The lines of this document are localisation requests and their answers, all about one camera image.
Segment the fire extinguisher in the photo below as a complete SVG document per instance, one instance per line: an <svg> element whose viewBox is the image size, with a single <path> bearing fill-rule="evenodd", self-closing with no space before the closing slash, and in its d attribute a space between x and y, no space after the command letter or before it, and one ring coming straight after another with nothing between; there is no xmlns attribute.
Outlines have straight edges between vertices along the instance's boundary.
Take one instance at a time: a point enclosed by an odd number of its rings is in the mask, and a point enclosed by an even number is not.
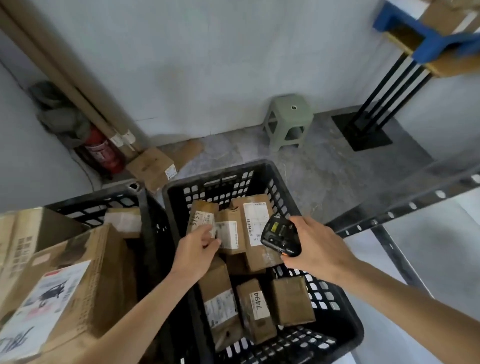
<svg viewBox="0 0 480 364"><path fill-rule="evenodd" d="M124 165L117 151L110 146L108 139L94 125L90 125L90 136L85 141L85 148L110 173L123 171Z"/></svg>

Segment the hand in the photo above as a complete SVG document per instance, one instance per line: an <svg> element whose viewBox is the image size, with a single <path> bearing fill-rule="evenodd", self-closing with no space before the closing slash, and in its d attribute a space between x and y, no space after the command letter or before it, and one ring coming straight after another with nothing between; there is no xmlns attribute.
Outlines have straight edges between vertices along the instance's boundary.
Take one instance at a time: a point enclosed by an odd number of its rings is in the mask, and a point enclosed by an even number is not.
<svg viewBox="0 0 480 364"><path fill-rule="evenodd" d="M201 225L179 241L171 275L191 280L193 285L207 272L220 246L210 233L212 225Z"/></svg>
<svg viewBox="0 0 480 364"><path fill-rule="evenodd" d="M290 221L297 228L301 254L295 258L282 255L285 265L341 285L344 273L354 270L360 262L343 239L311 217L291 216Z"/></svg>

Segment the black plastic crate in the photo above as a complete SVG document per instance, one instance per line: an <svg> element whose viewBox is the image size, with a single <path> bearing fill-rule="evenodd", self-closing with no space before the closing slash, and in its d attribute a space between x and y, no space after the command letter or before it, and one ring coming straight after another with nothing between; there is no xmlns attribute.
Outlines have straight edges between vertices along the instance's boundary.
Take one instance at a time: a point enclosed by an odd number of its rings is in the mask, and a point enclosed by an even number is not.
<svg viewBox="0 0 480 364"><path fill-rule="evenodd" d="M232 198L268 194L273 211L283 216L299 215L273 162L263 159L224 170L205 173L167 184L163 199L175 244L185 235L192 200L217 202L220 209ZM344 291L307 272L279 265L267 270L267 277L304 276L316 321L293 328L279 328L279 335L261 345L243 338L215 353L212 336L198 285L187 294L201 363L331 363L353 350L363 340L363 325Z"/></svg>
<svg viewBox="0 0 480 364"><path fill-rule="evenodd" d="M134 252L138 300L144 298L169 273L175 256L175 244L164 208L139 183L119 185L91 194L45 206L94 228L103 224L107 208L140 208L142 233L139 239L128 239ZM172 311L158 332L153 350L156 359L166 364L178 364L182 358L198 358L186 298ZM178 320L188 325L179 327Z"/></svg>

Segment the metal base plate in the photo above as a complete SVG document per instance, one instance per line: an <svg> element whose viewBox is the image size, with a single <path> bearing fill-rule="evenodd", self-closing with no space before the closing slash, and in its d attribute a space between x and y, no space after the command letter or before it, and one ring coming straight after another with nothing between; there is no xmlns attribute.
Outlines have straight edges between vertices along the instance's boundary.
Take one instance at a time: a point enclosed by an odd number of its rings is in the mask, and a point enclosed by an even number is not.
<svg viewBox="0 0 480 364"><path fill-rule="evenodd" d="M352 149L356 152L365 149L377 148L379 146L387 146L392 144L392 140L385 134L383 130L378 130L365 134L364 136L359 137L355 130L350 127L346 127L347 124L352 120L353 116L356 113L350 114L341 114L332 116L332 120L335 125L340 129L345 139L348 141ZM364 113L355 123L358 128L363 128L369 121L366 118L367 113Z"/></svg>

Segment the green plastic stool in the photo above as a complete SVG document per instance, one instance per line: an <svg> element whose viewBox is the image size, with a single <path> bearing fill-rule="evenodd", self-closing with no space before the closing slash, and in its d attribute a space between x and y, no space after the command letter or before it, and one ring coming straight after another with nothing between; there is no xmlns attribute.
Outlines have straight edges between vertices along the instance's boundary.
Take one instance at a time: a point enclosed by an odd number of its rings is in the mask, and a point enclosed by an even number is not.
<svg viewBox="0 0 480 364"><path fill-rule="evenodd" d="M313 120L313 111L300 95L276 97L270 103L263 126L270 137L270 150L281 146L303 146L305 135Z"/></svg>

